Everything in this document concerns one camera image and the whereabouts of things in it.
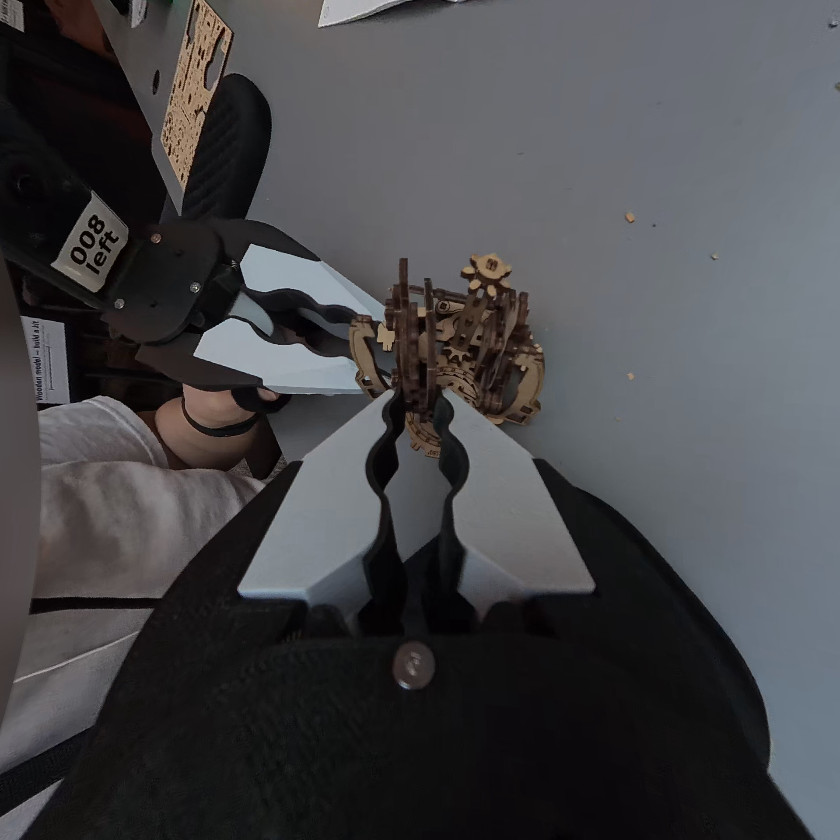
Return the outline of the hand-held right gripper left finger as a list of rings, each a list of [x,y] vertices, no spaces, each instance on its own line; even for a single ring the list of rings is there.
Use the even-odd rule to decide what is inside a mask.
[[[389,391],[304,457],[241,596],[334,607],[363,634],[403,631],[407,577],[385,489],[404,427],[403,393]]]

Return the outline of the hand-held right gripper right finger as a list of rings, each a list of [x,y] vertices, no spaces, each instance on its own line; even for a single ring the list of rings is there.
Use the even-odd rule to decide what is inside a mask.
[[[449,483],[423,612],[432,632],[468,632],[495,604],[590,595],[587,569],[529,451],[452,392],[434,408]]]

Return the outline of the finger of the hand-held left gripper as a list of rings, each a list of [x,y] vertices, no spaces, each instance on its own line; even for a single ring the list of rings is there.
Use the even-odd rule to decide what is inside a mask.
[[[358,317],[383,322],[385,309],[320,259],[250,245],[239,262],[244,286],[233,321],[269,342],[348,340]]]
[[[227,319],[206,331],[194,357],[253,375],[277,393],[362,393],[353,360],[320,355],[301,343],[271,343],[258,336],[250,323],[239,319]]]

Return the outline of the brown wooden mechanical model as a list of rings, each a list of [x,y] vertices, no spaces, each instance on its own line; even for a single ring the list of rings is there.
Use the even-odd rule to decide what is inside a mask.
[[[439,392],[450,391],[492,424],[528,425],[541,411],[545,360],[529,326],[529,294],[516,291],[498,254],[472,255],[466,293],[420,287],[401,258],[385,303],[380,342],[394,353],[392,386],[402,388],[412,449],[437,459],[433,424]]]

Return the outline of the white model kit box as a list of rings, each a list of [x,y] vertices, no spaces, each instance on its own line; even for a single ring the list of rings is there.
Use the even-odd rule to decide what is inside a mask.
[[[66,320],[20,315],[38,409],[78,403],[84,381],[77,331]]]

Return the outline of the laser-cut plywood parts sheet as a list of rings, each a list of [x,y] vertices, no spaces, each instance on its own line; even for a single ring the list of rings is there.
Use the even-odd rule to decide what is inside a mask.
[[[208,2],[192,2],[161,129],[165,157],[183,190],[233,40],[233,30]]]

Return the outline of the person's left hand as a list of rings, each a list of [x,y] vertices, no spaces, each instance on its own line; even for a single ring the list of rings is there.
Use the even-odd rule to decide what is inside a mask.
[[[231,391],[208,392],[184,385],[183,408],[190,420],[199,427],[219,429],[246,424],[256,413],[236,403]]]

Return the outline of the dark woven fabric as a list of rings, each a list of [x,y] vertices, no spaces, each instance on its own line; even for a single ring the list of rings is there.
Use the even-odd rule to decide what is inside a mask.
[[[228,472],[234,476],[269,482],[287,466],[287,462],[268,421],[261,421],[255,429],[257,435],[246,457]]]

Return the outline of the person's white-shirted torso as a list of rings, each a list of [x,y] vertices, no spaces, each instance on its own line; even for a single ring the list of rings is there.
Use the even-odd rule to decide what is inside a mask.
[[[2,838],[19,837],[61,779],[154,605],[265,486],[211,469],[43,468],[34,589],[2,723]]]

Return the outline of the white instruction booklet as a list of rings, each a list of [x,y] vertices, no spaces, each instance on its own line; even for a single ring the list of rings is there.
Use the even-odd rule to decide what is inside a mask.
[[[318,27],[352,23],[406,3],[409,1],[323,1]]]

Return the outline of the scattered wood crumbs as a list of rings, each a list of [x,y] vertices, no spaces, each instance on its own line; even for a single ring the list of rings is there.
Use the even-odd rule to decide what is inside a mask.
[[[644,140],[616,245],[636,383],[771,416],[838,414],[838,91],[741,85]]]

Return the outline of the grey rounded post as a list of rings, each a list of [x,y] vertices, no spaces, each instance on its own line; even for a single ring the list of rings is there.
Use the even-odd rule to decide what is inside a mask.
[[[1,715],[25,635],[35,582],[40,452],[25,330],[1,260]]]

